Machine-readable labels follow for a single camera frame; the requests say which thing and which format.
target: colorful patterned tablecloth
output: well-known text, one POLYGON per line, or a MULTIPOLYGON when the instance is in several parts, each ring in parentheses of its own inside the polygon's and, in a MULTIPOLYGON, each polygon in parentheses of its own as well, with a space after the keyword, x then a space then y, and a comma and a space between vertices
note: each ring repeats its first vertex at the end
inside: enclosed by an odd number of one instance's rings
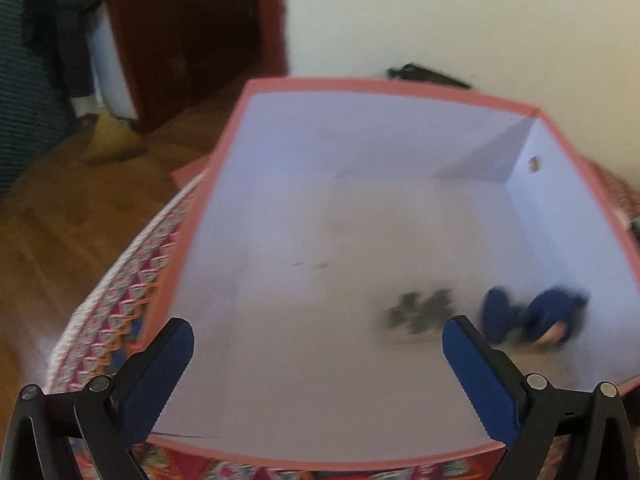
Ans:
MULTIPOLYGON (((640 215, 640 194, 611 172, 592 164, 609 190, 612 203, 627 219, 640 215)), ((46 393, 81 389, 92 377, 114 374, 134 351, 142 320, 153 301, 159 276, 180 234, 200 177, 187 184, 133 240, 94 291, 76 309, 49 366, 46 393)), ((86 480, 97 475, 82 445, 72 442, 86 480)), ((563 450, 556 439, 540 478, 553 478, 563 450)), ((502 452, 393 471, 305 472, 259 468, 188 455, 152 444, 134 448, 151 480, 484 480, 502 452)))

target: dark wooden door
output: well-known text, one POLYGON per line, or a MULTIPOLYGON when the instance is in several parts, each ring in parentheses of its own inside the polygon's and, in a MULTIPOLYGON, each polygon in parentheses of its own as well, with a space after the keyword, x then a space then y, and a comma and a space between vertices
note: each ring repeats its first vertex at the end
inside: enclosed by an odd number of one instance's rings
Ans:
POLYGON ((139 128, 151 130, 257 59, 251 0, 105 0, 139 128))

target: striped teal fabric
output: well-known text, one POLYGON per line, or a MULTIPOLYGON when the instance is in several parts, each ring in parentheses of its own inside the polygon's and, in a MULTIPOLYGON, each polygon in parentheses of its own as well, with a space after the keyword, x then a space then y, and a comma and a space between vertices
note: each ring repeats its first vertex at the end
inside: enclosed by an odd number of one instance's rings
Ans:
POLYGON ((21 13, 22 0, 0 0, 0 195, 69 124, 42 60, 20 44, 21 13))

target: open cardboard box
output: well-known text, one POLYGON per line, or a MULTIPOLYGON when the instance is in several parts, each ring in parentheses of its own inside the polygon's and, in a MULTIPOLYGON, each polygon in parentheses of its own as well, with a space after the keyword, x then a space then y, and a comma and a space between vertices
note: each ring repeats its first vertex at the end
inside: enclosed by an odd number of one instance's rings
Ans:
POLYGON ((152 440, 254 465, 382 469, 497 449, 438 338, 389 344, 380 312, 452 289, 586 292, 560 351, 523 372, 591 390, 640 374, 640 260, 603 191, 535 107, 375 80, 249 83, 184 221, 143 342, 196 348, 152 440))

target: wooden floor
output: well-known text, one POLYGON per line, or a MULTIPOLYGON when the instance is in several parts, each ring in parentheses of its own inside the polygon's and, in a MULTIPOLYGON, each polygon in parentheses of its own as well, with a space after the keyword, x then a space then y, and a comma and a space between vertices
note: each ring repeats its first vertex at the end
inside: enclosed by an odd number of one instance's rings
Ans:
POLYGON ((170 173, 213 149, 246 79, 146 136, 148 153, 127 162, 84 166, 88 137, 70 137, 2 199, 0 446, 20 388, 44 386, 71 313, 176 193, 170 173))

